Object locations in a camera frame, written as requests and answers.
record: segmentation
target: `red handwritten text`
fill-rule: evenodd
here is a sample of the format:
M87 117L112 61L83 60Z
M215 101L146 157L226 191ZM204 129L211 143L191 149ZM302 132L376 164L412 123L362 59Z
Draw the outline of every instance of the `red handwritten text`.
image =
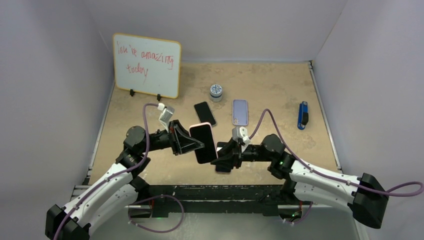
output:
M162 53L154 53L150 51L141 52L142 59L152 59L157 62L165 63L170 65L169 70L172 70L174 67L174 56L164 56Z
M119 46L119 42L116 41L116 44L118 45L118 54L125 54L128 53L127 48L125 46Z
M143 84L146 82L147 73L149 72L148 68L140 67L140 63L137 64L137 66L131 67L131 65L127 64L126 69L128 70L128 73L135 74L140 73L144 75L144 81Z
M129 45L129 47L131 48L132 55L137 57L137 55L136 55L137 49L135 49L134 47L131 47L131 45Z

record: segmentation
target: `gray wall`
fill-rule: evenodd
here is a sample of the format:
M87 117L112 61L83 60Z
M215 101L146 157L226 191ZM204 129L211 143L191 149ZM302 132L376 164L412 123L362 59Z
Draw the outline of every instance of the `gray wall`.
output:
M89 0L109 48L116 32L170 39L186 61L314 59L347 0Z
M0 238L46 239L87 173L112 55L83 0L2 0L0 56Z
M423 13L422 0L349 0L314 66L343 170L386 189L424 182ZM391 197L370 238L423 239L423 202Z

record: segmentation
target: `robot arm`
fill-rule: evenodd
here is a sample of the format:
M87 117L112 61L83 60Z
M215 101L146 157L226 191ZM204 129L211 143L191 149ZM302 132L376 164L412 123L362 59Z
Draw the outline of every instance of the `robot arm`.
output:
M165 130L149 134L149 151L171 148L177 156L204 147L202 142L189 136L178 120L169 122L174 113L173 108L159 105L158 109L162 110L159 121L167 127ZM123 151L116 162L90 188L62 208L54 205L48 210L45 235L49 239L54 239L59 225L65 221L58 240L88 240L108 218L137 200L138 192L143 189L145 183L138 175L146 168L150 158L147 157L143 164L130 172L114 175L133 168L142 161L146 152L145 130L140 126L131 127L126 133L123 145Z
M166 127L165 130L149 134L149 151L171 148L173 154L177 156L205 146L190 137L178 120L169 122L174 113L173 108L160 105L158 109L162 110L159 121ZM46 236L53 240L60 224L63 224L57 240L88 240L90 235L117 211L134 203L140 196L144 197L143 199L149 196L150 193L145 192L149 185L138 177L150 162L147 157L143 164L138 164L142 162L146 152L146 141L146 131L142 127L131 127L123 142L123 151L110 169L75 200L62 208L54 205L48 210ZM300 162L285 151L286 146L275 134L266 136L259 145L250 143L246 128L234 128L232 138L218 151L218 159L213 160L211 164L231 170L234 167L237 169L241 167L242 162L270 162L268 171L274 177L285 180L281 190L278 191L282 199L290 199L290 202L317 202L344 211L352 211L353 217L360 223L372 228L381 227L388 197L349 184L384 191L372 175L364 173L362 177L349 176L305 161ZM132 170L116 175L128 169ZM314 170L327 176L347 180L347 184L325 178Z
M233 169L241 167L242 162L270 162L268 171L274 177L285 180L281 191L285 198L351 211L358 222L371 228L381 227L389 197L354 186L354 184L362 185L384 192L375 177L367 173L362 177L346 175L304 160L300 162L285 151L286 146L275 134L266 136L260 145L249 144L251 141L246 136L246 128L234 128L232 139L218 151L219 158L213 160L211 164Z

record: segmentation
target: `tan work surface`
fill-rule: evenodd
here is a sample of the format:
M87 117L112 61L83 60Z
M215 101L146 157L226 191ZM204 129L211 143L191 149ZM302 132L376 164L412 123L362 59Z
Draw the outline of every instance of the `tan work surface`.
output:
M223 88L220 102L209 99L210 87L219 84ZM207 101L216 119L212 128L216 142L227 142L232 136L233 100L248 102L249 135L255 129L262 111L271 110L277 125L290 148L304 160L319 167L336 171L336 161L329 135L321 113L317 94L306 63L183 63L176 99L162 98L166 106L175 108L172 120L179 120L188 131L198 124L194 105ZM309 123L305 130L297 128L299 104L308 102ZM114 88L106 115L90 184L97 181L114 163L123 150L126 132L132 126L142 126L143 105L157 103L156 96ZM150 132L163 130L158 121L160 111L149 106L146 109ZM267 114L253 144L260 144L266 135L276 130ZM230 174L215 173L215 166L198 164L194 152L174 156L171 149L151 151L151 162L140 174L153 185L263 185L280 184L267 167L268 162L243 162Z

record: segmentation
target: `cable connector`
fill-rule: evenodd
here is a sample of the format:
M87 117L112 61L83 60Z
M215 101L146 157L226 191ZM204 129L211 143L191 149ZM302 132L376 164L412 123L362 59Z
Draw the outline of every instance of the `cable connector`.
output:
M242 143L241 153L243 153L252 142L248 136L248 130L244 126L236 126L232 129L232 139L239 144Z
M157 109L158 110L164 110L165 109L165 104L163 104L162 102L160 102L159 104L158 104L158 106L157 106Z
M170 119L174 115L175 109L171 106L165 106L165 104L163 103L159 103L157 106L157 109L162 111L162 113L159 116L159 122L169 133L170 129L168 127L168 124L170 122Z

